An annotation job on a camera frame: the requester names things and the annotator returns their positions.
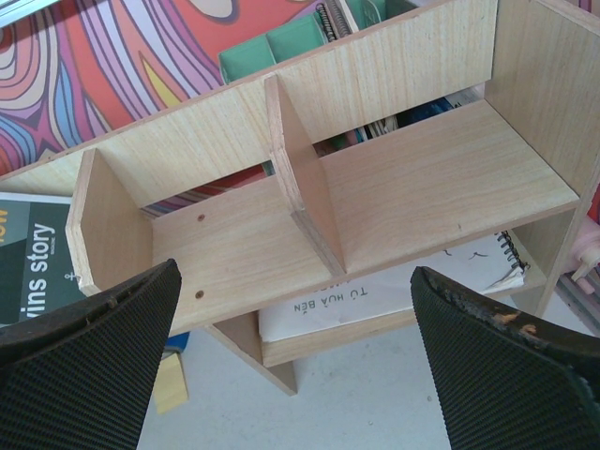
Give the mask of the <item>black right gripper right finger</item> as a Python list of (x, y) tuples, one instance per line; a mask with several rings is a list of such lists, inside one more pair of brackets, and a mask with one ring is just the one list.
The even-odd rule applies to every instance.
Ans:
[(452, 448), (598, 448), (597, 337), (424, 266), (411, 295)]

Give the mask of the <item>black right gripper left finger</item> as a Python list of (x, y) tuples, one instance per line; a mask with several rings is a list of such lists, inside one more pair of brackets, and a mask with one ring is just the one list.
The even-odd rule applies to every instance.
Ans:
[(136, 448), (181, 285), (169, 259), (2, 328), (2, 448)]

